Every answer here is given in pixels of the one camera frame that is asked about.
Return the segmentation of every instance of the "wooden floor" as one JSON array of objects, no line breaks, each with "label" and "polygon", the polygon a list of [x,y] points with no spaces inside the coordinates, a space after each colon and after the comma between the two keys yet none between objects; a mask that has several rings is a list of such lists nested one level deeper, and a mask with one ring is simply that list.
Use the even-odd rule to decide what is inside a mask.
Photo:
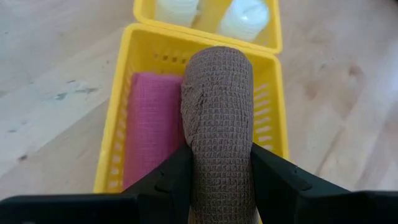
[{"label": "wooden floor", "polygon": [[[0,1],[0,198],[91,192],[131,0]],[[280,0],[292,160],[398,190],[398,6]]]}]

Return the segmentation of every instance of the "pink cloth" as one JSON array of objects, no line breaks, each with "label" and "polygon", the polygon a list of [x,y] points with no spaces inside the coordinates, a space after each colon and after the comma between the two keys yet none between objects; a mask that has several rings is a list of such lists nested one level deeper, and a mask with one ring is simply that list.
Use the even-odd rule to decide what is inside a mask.
[{"label": "pink cloth", "polygon": [[183,143],[180,113],[182,77],[132,76],[127,116],[123,187],[160,165]]}]

